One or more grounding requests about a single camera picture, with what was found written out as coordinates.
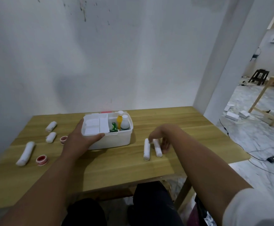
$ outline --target dark pants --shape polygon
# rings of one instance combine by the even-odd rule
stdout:
[[[138,184],[133,197],[136,225],[183,226],[173,201],[161,182]],[[106,226],[105,213],[100,205],[88,198],[69,206],[62,226]]]

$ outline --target black stool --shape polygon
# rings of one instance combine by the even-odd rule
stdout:
[[[258,81],[257,85],[260,86],[261,83],[265,83],[265,80],[267,79],[267,76],[270,72],[264,69],[259,69],[256,70],[254,75],[250,78],[250,80],[248,82],[250,82],[252,80],[252,82],[254,81]]]

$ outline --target yellow bottle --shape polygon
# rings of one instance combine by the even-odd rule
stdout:
[[[123,111],[118,111],[118,117],[116,119],[117,121],[117,129],[120,130],[120,125],[121,125],[121,122],[122,122],[122,115],[124,114]]]

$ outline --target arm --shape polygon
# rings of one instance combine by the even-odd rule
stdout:
[[[233,197],[246,188],[252,188],[225,161],[200,144],[177,125],[164,124],[156,128],[149,141],[163,138],[166,153],[171,144],[195,192],[218,225]]]
[[[86,139],[81,134],[83,119],[68,136],[61,156],[0,220],[0,226],[60,225],[67,182],[76,160],[105,134]]]

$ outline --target white sleeve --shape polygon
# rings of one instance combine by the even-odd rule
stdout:
[[[225,209],[223,226],[273,226],[274,200],[256,189],[239,191]]]

